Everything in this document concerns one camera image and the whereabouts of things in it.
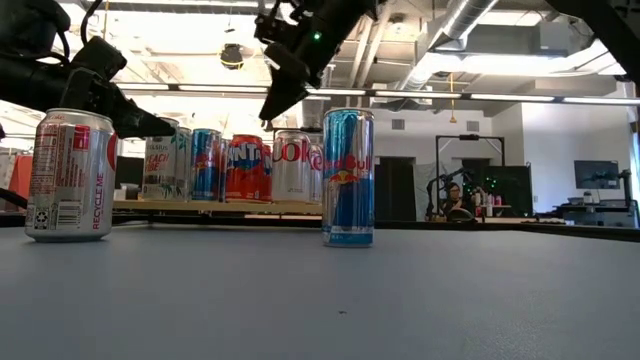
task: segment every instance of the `wall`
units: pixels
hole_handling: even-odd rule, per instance
[[[505,138],[505,161],[509,166],[523,166],[524,129],[522,126],[522,104],[516,104],[496,115],[491,120],[494,136]]]
[[[431,164],[436,161],[436,135],[468,134],[467,121],[479,121],[479,135],[491,135],[491,119],[482,111],[456,111],[457,123],[449,122],[450,111],[433,114],[431,111],[401,111],[374,109],[375,155],[415,157],[416,164]],[[392,119],[404,119],[405,130],[391,130]],[[441,161],[454,158],[491,158],[500,162],[500,155],[486,142],[453,140],[440,154]]]
[[[522,111],[525,162],[531,163],[537,212],[582,196],[584,190],[575,187],[575,160],[617,160],[620,170],[630,167],[624,107],[523,104]],[[624,192],[600,190],[600,195],[622,199]]]

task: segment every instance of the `gray table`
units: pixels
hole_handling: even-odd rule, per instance
[[[0,356],[20,359],[640,359],[640,245],[381,230],[0,229]]]

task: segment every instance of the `blue red bull can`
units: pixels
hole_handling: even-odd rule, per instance
[[[216,161],[220,132],[195,129],[191,146],[191,200],[218,200],[220,169]]]
[[[322,232],[327,246],[373,243],[373,114],[339,109],[324,117]]]

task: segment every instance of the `wooden shelf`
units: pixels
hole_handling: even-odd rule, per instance
[[[144,201],[116,200],[114,209],[173,210],[173,211],[228,211],[273,214],[322,214],[322,206],[307,204],[251,204],[220,203],[215,201]]]

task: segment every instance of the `person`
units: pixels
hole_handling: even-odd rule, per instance
[[[465,209],[471,213],[472,206],[465,199],[462,198],[460,185],[451,182],[447,184],[447,200],[442,204],[442,213],[447,216],[453,209]]]

